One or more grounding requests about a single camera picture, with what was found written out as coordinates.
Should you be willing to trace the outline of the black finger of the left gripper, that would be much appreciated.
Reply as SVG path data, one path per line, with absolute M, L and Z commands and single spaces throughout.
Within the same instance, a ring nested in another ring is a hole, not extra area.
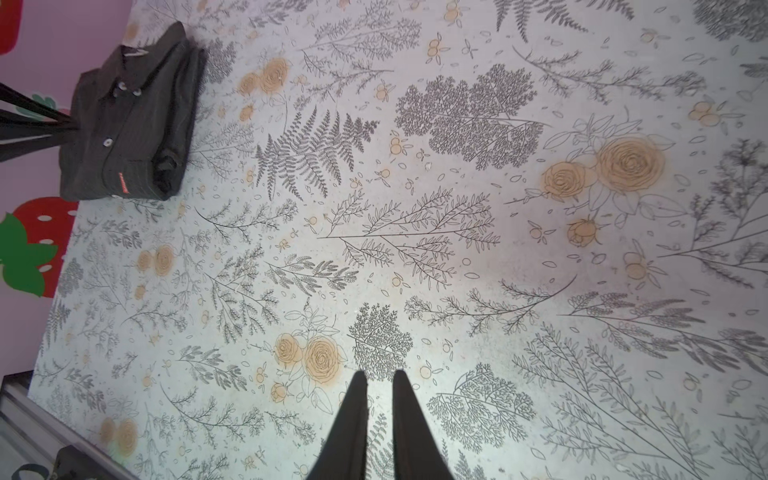
M 14 105 L 15 107 L 33 112 L 35 115 L 38 115 L 42 118 L 58 122 L 68 122 L 71 120 L 68 115 L 56 109 L 50 108 L 45 104 L 36 102 L 5 84 L 1 84 L 1 100 L 3 102 Z
M 1 161 L 58 147 L 76 137 L 77 128 L 56 123 L 2 123 Z

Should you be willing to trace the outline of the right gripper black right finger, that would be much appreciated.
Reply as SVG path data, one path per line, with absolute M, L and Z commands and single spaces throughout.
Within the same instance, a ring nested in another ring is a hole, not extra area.
M 393 377 L 392 413 L 395 478 L 452 480 L 403 370 Z

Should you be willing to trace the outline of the dark grey striped shirt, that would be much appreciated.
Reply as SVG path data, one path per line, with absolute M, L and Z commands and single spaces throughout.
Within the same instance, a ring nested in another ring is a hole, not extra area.
M 186 171 L 206 54 L 182 23 L 153 44 L 118 46 L 83 73 L 61 146 L 59 194 L 67 201 L 120 197 L 167 200 Z

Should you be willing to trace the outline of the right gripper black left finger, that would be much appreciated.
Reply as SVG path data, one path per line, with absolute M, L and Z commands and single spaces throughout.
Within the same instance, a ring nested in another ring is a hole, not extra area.
M 308 479 L 365 478 L 369 418 L 367 387 L 365 373 L 357 371 Z

